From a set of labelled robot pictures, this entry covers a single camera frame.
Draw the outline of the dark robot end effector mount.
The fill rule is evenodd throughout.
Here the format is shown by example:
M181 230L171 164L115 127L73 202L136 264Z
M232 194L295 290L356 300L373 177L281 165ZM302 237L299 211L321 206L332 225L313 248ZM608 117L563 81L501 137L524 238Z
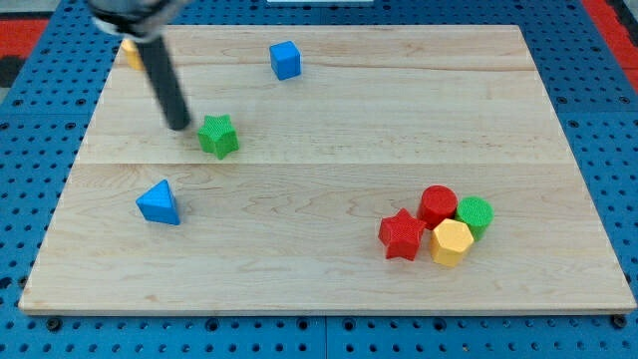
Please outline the dark robot end effector mount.
M111 35L153 40L185 6L185 0L87 0L96 26Z

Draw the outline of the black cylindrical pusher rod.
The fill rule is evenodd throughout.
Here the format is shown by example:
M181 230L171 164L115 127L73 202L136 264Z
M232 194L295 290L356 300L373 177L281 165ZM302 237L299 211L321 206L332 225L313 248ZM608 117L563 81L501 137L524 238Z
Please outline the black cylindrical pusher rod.
M185 130L191 116L163 37L137 43L137 47L166 126L173 131Z

